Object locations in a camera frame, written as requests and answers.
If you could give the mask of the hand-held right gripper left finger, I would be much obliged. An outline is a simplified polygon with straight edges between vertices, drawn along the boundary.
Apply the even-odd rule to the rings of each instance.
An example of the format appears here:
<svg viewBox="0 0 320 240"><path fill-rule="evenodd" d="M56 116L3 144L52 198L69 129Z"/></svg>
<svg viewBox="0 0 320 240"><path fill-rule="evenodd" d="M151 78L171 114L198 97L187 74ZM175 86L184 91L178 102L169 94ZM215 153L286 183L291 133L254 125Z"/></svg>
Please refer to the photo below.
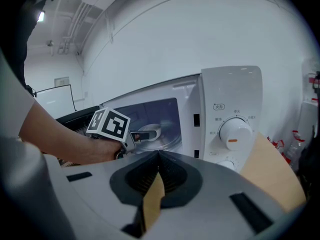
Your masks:
<svg viewBox="0 0 320 240"><path fill-rule="evenodd" d="M45 155L50 181L76 240L140 240L143 198L138 184L158 170L158 152L62 168Z"/></svg>

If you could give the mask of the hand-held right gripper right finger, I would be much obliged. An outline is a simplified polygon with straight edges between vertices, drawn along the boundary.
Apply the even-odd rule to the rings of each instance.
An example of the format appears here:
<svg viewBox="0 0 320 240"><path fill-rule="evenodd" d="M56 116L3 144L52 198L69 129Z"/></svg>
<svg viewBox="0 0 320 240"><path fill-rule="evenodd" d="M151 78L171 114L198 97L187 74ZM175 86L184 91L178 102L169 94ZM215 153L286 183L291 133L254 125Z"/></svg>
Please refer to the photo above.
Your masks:
<svg viewBox="0 0 320 240"><path fill-rule="evenodd" d="M265 191L222 165L159 151L161 177L173 181L151 240L284 239L304 205L289 212Z"/></svg>

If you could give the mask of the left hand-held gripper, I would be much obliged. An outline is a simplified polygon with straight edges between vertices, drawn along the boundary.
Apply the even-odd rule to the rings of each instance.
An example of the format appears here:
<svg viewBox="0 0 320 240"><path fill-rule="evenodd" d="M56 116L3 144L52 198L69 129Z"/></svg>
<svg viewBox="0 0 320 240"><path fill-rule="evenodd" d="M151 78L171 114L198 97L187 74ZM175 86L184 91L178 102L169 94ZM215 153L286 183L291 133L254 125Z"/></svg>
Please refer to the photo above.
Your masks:
<svg viewBox="0 0 320 240"><path fill-rule="evenodd" d="M122 159L136 149L135 142L154 141L157 138L155 130L130 131L130 121L128 116L105 107L94 112L86 133L120 142L122 147L115 153L115 158Z"/></svg>

